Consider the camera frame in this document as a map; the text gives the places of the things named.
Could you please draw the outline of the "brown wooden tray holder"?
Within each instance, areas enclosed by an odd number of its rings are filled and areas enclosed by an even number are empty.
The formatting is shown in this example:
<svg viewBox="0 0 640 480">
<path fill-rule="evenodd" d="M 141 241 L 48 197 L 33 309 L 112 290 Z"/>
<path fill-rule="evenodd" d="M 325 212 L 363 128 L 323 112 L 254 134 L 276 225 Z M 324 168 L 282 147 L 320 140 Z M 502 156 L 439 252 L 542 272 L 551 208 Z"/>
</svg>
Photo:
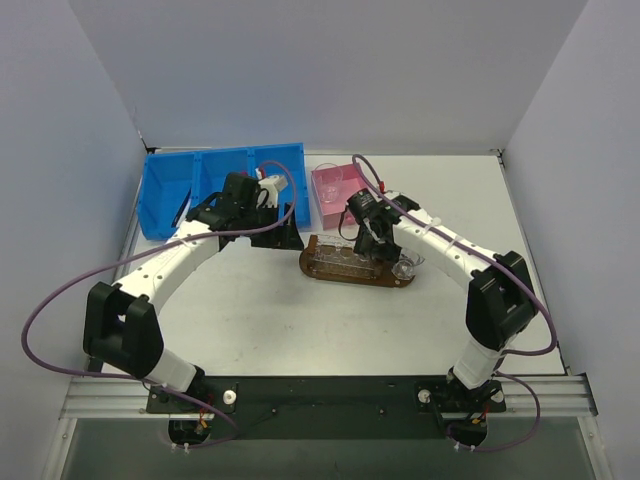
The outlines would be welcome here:
<svg viewBox="0 0 640 480">
<path fill-rule="evenodd" d="M 413 276 L 398 278 L 393 266 L 357 254 L 352 242 L 330 235 L 312 234 L 299 256 L 302 273 L 316 280 L 383 288 L 404 288 L 413 282 Z"/>
</svg>

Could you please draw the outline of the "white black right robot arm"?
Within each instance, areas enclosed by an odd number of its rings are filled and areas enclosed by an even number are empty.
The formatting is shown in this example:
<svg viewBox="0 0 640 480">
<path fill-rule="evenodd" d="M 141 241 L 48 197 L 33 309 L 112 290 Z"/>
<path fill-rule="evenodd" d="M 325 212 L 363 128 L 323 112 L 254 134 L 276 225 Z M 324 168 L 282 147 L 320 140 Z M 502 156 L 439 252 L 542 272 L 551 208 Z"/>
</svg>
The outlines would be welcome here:
<svg viewBox="0 0 640 480">
<path fill-rule="evenodd" d="M 346 210 L 358 225 L 357 254 L 396 263 L 403 253 L 413 253 L 467 294 L 470 339 L 450 373 L 468 390 L 485 384 L 504 351 L 539 312 L 527 295 L 533 286 L 524 258 L 476 246 L 402 194 L 382 200 L 364 188 L 349 197 Z"/>
</svg>

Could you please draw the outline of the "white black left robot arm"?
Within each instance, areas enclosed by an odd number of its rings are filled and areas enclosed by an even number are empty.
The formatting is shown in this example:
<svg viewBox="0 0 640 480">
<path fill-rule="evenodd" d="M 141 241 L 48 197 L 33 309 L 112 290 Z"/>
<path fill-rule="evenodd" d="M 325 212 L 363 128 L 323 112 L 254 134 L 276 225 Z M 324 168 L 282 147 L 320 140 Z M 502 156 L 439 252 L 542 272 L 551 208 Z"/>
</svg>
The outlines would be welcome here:
<svg viewBox="0 0 640 480">
<path fill-rule="evenodd" d="M 191 207 L 174 236 L 148 261 L 89 291 L 84 351 L 137 380 L 169 388 L 170 400 L 183 411 L 199 408 L 204 372 L 166 347 L 158 315 L 201 264 L 239 237 L 257 248 L 303 250 L 294 206 L 279 200 L 289 185 L 284 174 L 261 179 L 228 174 L 222 189 Z"/>
</svg>

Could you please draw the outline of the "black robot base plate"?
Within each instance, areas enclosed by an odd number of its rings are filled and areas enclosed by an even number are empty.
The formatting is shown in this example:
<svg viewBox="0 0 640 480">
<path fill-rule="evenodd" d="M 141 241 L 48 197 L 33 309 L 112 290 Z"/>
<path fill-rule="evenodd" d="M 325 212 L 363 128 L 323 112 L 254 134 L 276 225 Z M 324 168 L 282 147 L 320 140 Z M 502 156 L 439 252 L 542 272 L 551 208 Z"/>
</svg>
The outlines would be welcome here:
<svg viewBox="0 0 640 480">
<path fill-rule="evenodd" d="M 440 439 L 451 422 L 506 410 L 499 381 L 469 391 L 443 375 L 205 376 L 196 397 L 213 412 L 157 387 L 146 410 L 242 440 Z"/>
</svg>

